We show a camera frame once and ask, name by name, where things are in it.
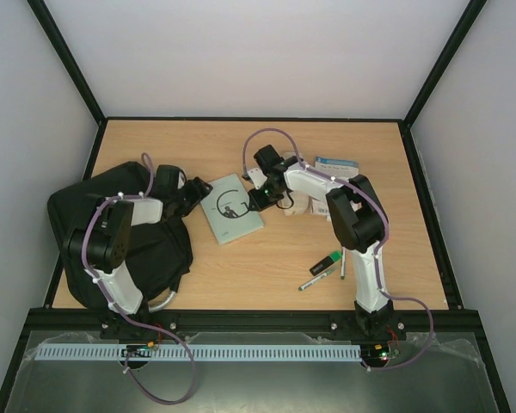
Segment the grey book with G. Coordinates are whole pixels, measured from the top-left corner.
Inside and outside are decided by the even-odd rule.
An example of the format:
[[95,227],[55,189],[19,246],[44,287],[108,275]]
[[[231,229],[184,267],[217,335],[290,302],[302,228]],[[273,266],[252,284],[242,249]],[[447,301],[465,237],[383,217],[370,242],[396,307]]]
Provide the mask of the grey book with G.
[[264,227],[260,214],[250,210],[249,196],[236,174],[210,185],[212,191],[200,205],[218,244],[230,243]]

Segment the black student bag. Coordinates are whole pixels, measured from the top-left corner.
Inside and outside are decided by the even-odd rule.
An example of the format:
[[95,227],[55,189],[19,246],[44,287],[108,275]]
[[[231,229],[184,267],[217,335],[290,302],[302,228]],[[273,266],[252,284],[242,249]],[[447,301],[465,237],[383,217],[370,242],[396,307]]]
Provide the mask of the black student bag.
[[[71,221],[85,195],[138,194],[147,189],[149,180],[150,172],[142,164],[126,162],[52,194],[47,202],[47,211],[58,247],[63,246]],[[70,259],[65,254],[60,256],[74,299],[89,309],[105,308],[107,301],[90,275],[85,273],[81,260]],[[176,290],[192,262],[190,237],[180,217],[132,228],[126,266],[145,299],[152,300],[166,289]]]

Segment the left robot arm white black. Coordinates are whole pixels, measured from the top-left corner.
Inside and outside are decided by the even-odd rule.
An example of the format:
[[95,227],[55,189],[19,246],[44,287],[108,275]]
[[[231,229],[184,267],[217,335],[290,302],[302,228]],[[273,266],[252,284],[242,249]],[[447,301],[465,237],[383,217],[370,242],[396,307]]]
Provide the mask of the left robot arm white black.
[[183,220],[211,192],[179,167],[127,162],[53,194],[48,213],[75,300],[126,314],[168,306],[194,260]]

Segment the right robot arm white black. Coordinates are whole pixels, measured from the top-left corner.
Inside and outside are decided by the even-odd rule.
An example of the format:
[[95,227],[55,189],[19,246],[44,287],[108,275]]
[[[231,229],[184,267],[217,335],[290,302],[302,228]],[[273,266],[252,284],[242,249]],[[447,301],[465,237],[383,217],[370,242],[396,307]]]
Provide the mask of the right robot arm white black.
[[267,145],[255,154],[258,166],[243,166],[251,182],[249,208],[261,212],[291,192],[306,194],[328,206],[334,234],[352,254],[356,280],[355,323],[369,337],[378,336],[394,307],[384,284],[383,247],[389,224],[369,180],[362,175],[343,179],[321,172],[298,156],[284,159]]

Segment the beige pencil case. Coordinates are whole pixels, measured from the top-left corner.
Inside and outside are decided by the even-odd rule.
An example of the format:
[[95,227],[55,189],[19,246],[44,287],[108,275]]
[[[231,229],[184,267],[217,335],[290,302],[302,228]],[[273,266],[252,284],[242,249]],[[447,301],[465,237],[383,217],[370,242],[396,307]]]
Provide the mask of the beige pencil case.
[[292,191],[284,193],[279,207],[285,216],[305,214],[310,206],[310,197],[302,192]]

